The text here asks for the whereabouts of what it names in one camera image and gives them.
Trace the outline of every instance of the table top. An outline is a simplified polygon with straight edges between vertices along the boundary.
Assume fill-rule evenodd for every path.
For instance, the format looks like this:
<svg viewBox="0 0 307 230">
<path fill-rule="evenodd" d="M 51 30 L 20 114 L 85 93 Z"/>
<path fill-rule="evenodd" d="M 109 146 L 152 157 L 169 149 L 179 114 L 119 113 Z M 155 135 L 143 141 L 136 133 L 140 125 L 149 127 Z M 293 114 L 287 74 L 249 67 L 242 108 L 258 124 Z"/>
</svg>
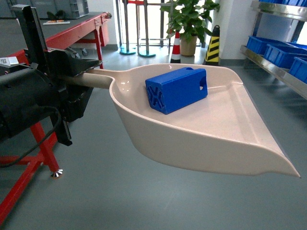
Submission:
<svg viewBox="0 0 307 230">
<path fill-rule="evenodd" d="M 70 24 L 43 25 L 47 20 L 41 20 L 45 39 L 80 24 L 101 12 L 91 12 L 88 15 L 70 20 Z M 26 44 L 23 33 L 16 19 L 0 19 L 0 58 L 25 49 Z"/>
</svg>

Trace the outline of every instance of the potted plant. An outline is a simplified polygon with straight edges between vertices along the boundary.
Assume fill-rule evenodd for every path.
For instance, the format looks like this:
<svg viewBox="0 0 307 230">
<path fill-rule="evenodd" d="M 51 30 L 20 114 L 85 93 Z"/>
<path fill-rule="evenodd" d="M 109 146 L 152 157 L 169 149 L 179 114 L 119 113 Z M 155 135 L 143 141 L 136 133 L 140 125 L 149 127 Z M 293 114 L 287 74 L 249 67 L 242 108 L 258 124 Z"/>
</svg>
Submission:
<svg viewBox="0 0 307 230">
<path fill-rule="evenodd" d="M 213 0 L 174 0 L 173 7 L 162 6 L 161 11 L 171 13 L 168 22 L 168 38 L 180 33 L 180 52 L 184 56 L 195 54 L 197 37 L 201 43 L 205 34 L 212 35 L 207 29 L 207 22 L 212 23 L 210 11 L 219 10 L 220 4 Z"/>
</svg>

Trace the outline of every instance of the gray storage bin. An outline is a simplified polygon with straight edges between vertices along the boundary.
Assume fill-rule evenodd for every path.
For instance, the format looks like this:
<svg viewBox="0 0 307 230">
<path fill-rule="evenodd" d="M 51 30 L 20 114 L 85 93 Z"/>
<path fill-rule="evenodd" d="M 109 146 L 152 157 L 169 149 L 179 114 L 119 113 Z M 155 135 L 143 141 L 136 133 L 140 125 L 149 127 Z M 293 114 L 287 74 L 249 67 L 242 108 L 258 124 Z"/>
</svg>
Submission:
<svg viewBox="0 0 307 230">
<path fill-rule="evenodd" d="M 0 17 L 16 18 L 11 6 L 16 4 L 36 7 L 38 17 L 47 19 L 47 12 L 56 14 L 59 10 L 65 11 L 66 19 L 77 19 L 88 15 L 87 0 L 0 0 Z"/>
<path fill-rule="evenodd" d="M 48 18 L 47 12 L 56 14 L 65 11 L 66 19 L 76 19 L 88 15 L 87 0 L 31 0 L 36 7 L 39 18 Z"/>
<path fill-rule="evenodd" d="M 0 0 L 0 18 L 16 18 L 16 15 L 11 11 L 11 1 Z"/>
</svg>

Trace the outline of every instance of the yellow and black bollard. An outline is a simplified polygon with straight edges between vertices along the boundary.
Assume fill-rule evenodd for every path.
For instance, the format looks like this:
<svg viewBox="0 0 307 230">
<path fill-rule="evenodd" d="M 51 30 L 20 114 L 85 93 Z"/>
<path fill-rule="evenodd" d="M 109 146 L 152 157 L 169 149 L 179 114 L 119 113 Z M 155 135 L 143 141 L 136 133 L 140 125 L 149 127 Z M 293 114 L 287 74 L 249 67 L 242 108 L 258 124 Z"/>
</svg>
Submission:
<svg viewBox="0 0 307 230">
<path fill-rule="evenodd" d="M 213 29 L 210 43 L 207 49 L 203 65 L 218 66 L 220 52 L 220 26 L 216 25 Z"/>
</svg>

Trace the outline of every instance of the plant pot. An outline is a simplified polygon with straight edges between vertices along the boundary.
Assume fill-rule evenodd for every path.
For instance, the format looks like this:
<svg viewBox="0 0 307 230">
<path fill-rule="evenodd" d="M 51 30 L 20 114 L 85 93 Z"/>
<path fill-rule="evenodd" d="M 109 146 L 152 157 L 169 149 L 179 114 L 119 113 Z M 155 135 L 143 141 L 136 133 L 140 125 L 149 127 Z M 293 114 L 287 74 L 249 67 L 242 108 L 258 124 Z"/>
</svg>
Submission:
<svg viewBox="0 0 307 230">
<path fill-rule="evenodd" d="M 192 40 L 187 42 L 184 38 L 180 40 L 180 54 L 182 56 L 194 56 L 195 55 L 195 49 L 196 49 L 196 40 L 197 36 L 193 36 Z"/>
</svg>

